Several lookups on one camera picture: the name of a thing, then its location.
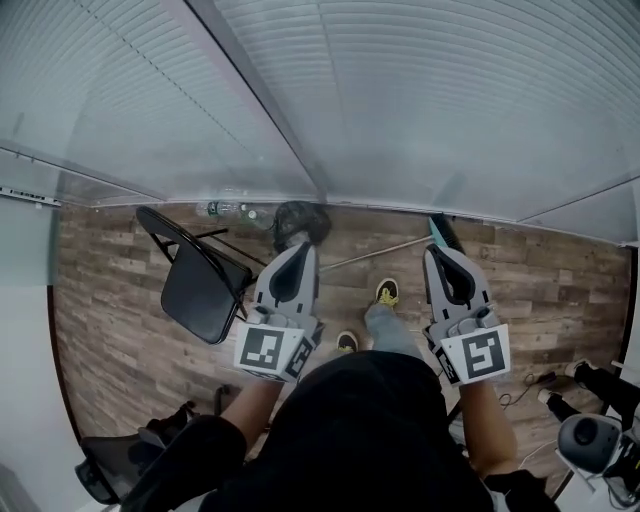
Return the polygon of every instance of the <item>white wall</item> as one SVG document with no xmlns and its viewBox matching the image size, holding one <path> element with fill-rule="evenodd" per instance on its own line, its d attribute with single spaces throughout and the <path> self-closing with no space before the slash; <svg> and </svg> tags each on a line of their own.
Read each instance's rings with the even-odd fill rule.
<svg viewBox="0 0 640 512">
<path fill-rule="evenodd" d="M 0 463 L 42 512 L 71 512 L 90 496 L 73 471 L 83 459 L 62 402 L 46 287 L 0 287 Z"/>
<path fill-rule="evenodd" d="M 84 457 L 49 334 L 57 212 L 0 198 L 0 219 L 0 467 L 42 512 L 73 512 L 93 500 L 74 473 Z"/>
</svg>

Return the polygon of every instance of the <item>black shoe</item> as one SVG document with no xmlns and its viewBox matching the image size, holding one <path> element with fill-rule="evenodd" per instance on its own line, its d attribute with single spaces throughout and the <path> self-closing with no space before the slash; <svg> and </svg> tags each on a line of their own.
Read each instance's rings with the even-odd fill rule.
<svg viewBox="0 0 640 512">
<path fill-rule="evenodd" d="M 376 304 L 384 304 L 393 308 L 400 300 L 398 282 L 391 277 L 386 277 L 376 288 Z"/>
<path fill-rule="evenodd" d="M 358 351 L 358 338 L 351 331 L 342 331 L 338 334 L 336 344 L 340 352 L 351 353 Z"/>
</svg>

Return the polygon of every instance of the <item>cable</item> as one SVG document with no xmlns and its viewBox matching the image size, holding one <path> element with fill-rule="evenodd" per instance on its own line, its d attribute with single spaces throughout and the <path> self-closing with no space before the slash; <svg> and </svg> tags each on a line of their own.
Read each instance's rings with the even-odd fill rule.
<svg viewBox="0 0 640 512">
<path fill-rule="evenodd" d="M 549 446 L 550 444 L 555 444 L 556 440 L 554 439 L 553 441 L 549 441 L 548 443 L 544 443 L 542 446 L 538 446 L 535 450 L 533 450 L 529 455 L 527 455 L 524 459 L 522 459 L 522 462 L 520 463 L 520 465 L 518 466 L 518 469 L 522 469 L 522 466 L 524 466 L 525 462 L 527 462 L 527 460 L 529 460 L 531 457 L 533 457 L 536 453 L 538 453 L 540 450 L 542 450 L 543 448 L 546 448 L 547 446 Z"/>
<path fill-rule="evenodd" d="M 503 411 L 507 410 L 508 407 L 511 407 L 512 405 L 517 404 L 520 400 L 522 400 L 524 395 L 526 395 L 527 392 L 537 384 L 536 377 L 533 373 L 529 373 L 524 378 L 523 382 L 524 382 L 524 385 L 526 386 L 526 389 L 522 393 L 520 393 L 518 398 L 516 398 L 515 400 L 513 400 L 513 396 L 511 395 L 511 393 L 503 393 L 502 395 L 500 395 L 500 398 L 498 398 L 498 401 L 500 402 L 500 405 L 502 406 Z"/>
</svg>

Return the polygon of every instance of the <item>person's arm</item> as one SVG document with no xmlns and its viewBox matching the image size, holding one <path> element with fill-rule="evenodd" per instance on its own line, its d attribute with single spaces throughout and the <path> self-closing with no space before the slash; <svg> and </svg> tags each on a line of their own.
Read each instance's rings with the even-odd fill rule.
<svg viewBox="0 0 640 512">
<path fill-rule="evenodd" d="M 516 436 L 491 383 L 461 386 L 460 407 L 469 459 L 480 477 L 516 471 Z"/>
<path fill-rule="evenodd" d="M 247 441 L 247 453 L 269 423 L 282 382 L 256 379 L 242 389 L 221 417 L 235 425 Z"/>
</svg>

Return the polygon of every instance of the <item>black folding chair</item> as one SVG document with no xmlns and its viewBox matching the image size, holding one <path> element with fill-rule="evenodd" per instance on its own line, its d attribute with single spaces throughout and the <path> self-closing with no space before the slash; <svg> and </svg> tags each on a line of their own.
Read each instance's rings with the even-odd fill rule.
<svg viewBox="0 0 640 512">
<path fill-rule="evenodd" d="M 217 238 L 216 235 L 228 232 L 226 228 L 192 235 L 147 206 L 139 207 L 136 216 L 171 262 L 171 270 L 162 290 L 162 309 L 206 343 L 214 345 L 224 341 L 234 317 L 238 316 L 238 308 L 246 319 L 247 311 L 242 299 L 246 289 L 256 282 L 257 276 L 253 275 L 250 268 L 201 239 L 211 237 L 262 266 L 266 264 Z M 169 241 L 161 242 L 158 236 Z M 173 245 L 178 245 L 175 257 L 169 253 L 169 247 Z"/>
</svg>

